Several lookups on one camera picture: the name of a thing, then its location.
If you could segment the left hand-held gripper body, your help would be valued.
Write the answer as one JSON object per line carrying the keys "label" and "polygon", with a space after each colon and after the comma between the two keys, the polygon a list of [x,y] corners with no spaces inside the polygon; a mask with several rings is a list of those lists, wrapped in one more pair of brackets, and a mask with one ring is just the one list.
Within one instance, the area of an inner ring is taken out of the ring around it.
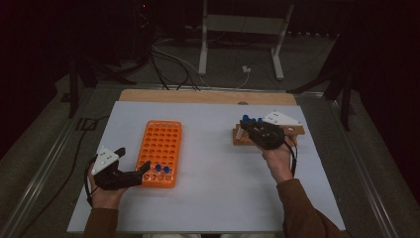
{"label": "left hand-held gripper body", "polygon": [[105,147],[99,149],[91,170],[97,186],[104,190],[117,190],[143,183],[143,177],[138,176],[138,171],[121,172],[119,170],[121,158],[115,154],[115,151]]}

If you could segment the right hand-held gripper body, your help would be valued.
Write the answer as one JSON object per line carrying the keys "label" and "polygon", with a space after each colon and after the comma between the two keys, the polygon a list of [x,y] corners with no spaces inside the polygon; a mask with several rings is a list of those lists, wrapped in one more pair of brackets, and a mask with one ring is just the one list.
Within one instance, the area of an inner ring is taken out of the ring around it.
{"label": "right hand-held gripper body", "polygon": [[252,125],[249,128],[249,138],[258,146],[266,149],[277,149],[283,144],[296,146],[291,137],[286,135],[280,125],[302,126],[302,123],[278,111],[265,115],[263,123]]}

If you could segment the wooden tube rack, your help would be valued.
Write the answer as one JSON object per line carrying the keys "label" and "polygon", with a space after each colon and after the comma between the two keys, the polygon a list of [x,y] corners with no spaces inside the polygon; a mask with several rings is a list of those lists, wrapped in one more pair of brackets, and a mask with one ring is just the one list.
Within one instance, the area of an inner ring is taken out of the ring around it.
{"label": "wooden tube rack", "polygon": [[[291,140],[297,144],[297,137],[305,134],[305,130],[302,126],[292,125],[280,125],[286,135],[291,137]],[[240,138],[237,138],[238,131],[241,129],[240,125],[237,124],[232,130],[232,141],[236,146],[253,146],[255,143],[249,138],[246,131],[241,134]]]}

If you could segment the orange plastic tube rack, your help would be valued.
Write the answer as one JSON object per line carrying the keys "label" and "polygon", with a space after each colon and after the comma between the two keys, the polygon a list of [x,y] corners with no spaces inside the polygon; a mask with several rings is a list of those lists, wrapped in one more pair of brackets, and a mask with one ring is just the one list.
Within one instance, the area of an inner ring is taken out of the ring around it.
{"label": "orange plastic tube rack", "polygon": [[[177,179],[178,158],[182,139],[182,124],[179,121],[150,120],[146,124],[138,155],[136,170],[146,161],[150,170],[143,175],[142,187],[173,188]],[[155,166],[162,167],[162,180],[157,180]],[[171,181],[164,178],[163,168],[170,167]]]}

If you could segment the person's left hand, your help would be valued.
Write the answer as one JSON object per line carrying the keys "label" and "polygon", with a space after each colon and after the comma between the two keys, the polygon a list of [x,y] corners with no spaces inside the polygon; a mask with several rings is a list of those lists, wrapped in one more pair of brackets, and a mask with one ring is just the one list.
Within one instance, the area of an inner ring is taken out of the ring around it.
{"label": "person's left hand", "polygon": [[117,190],[104,190],[95,183],[93,175],[89,175],[93,208],[118,209],[123,194],[127,191],[125,188]]}

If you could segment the person's right hand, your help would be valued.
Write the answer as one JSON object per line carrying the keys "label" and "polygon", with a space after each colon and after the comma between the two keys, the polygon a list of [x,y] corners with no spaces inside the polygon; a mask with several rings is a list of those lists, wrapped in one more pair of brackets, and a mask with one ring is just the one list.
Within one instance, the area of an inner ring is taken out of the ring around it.
{"label": "person's right hand", "polygon": [[262,157],[276,183],[294,178],[291,171],[291,151],[285,144],[273,150],[262,149]]}

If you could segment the white board sheet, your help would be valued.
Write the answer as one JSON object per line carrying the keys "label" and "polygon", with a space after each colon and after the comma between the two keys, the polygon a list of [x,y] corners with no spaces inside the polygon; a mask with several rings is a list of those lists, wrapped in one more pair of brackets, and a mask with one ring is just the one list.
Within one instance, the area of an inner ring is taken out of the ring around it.
{"label": "white board sheet", "polygon": [[264,117],[271,105],[115,103],[102,146],[124,148],[119,168],[136,165],[146,124],[182,125],[173,188],[132,187],[120,204],[118,229],[127,233],[263,233],[282,228],[283,209],[259,149],[236,146],[232,130],[243,115]]}

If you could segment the black tripod stand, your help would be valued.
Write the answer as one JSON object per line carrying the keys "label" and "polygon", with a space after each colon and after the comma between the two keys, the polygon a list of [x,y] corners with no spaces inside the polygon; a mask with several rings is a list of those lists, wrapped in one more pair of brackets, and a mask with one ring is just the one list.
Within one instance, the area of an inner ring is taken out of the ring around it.
{"label": "black tripod stand", "polygon": [[99,72],[106,74],[107,76],[121,84],[135,84],[133,81],[128,80],[122,75],[118,74],[117,72],[112,71],[111,69],[99,63],[87,54],[81,53],[71,56],[69,60],[68,74],[69,94],[67,96],[67,101],[70,103],[70,109],[68,114],[69,118],[74,117],[79,106],[78,80],[81,79],[87,87],[94,87],[97,84],[97,79],[95,77],[93,69],[97,69]]}
{"label": "black tripod stand", "polygon": [[341,97],[340,121],[343,127],[349,131],[351,90],[357,54],[358,47],[350,41],[346,34],[340,34],[317,77],[301,86],[288,89],[287,92],[301,94],[328,81],[329,84],[323,92],[323,97],[326,100],[336,100]]}

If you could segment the dark equipment stand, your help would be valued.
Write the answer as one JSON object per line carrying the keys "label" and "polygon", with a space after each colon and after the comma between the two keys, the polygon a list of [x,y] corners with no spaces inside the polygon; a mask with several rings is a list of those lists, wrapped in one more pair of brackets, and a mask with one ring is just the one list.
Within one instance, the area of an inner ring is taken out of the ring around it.
{"label": "dark equipment stand", "polygon": [[131,0],[134,17],[134,42],[132,59],[139,65],[148,62],[155,34],[155,9],[153,0]]}

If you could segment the metal floor rail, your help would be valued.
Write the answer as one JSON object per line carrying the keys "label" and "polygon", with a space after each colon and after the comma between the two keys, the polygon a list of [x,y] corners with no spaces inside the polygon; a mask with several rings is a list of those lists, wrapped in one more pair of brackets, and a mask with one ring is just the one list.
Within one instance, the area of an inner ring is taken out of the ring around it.
{"label": "metal floor rail", "polygon": [[363,187],[370,209],[375,217],[376,222],[378,223],[383,238],[400,238],[382,202],[382,199],[377,192],[377,189],[374,186],[370,175],[368,174],[368,170],[362,160],[362,156],[348,135],[348,132],[342,125],[340,119],[341,109],[338,103],[331,100],[327,100],[326,103],[331,110],[335,123],[338,125],[338,130],[340,131],[341,137],[345,141],[345,145],[350,151],[351,160],[355,166],[359,181]]}
{"label": "metal floor rail", "polygon": [[24,225],[94,90],[79,92],[72,117],[54,99],[0,161],[0,238],[14,238]]}

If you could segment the grey metal frame stand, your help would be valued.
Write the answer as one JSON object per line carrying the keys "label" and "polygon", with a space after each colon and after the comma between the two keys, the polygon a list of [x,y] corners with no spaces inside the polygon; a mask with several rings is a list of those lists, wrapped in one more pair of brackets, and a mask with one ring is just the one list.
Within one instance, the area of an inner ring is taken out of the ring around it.
{"label": "grey metal frame stand", "polygon": [[207,70],[209,31],[222,33],[249,33],[260,35],[277,35],[277,43],[270,50],[271,61],[277,80],[284,79],[284,72],[279,53],[288,30],[294,4],[288,4],[282,18],[217,15],[208,13],[208,0],[203,0],[202,7],[202,37],[198,64],[198,74],[205,75]]}

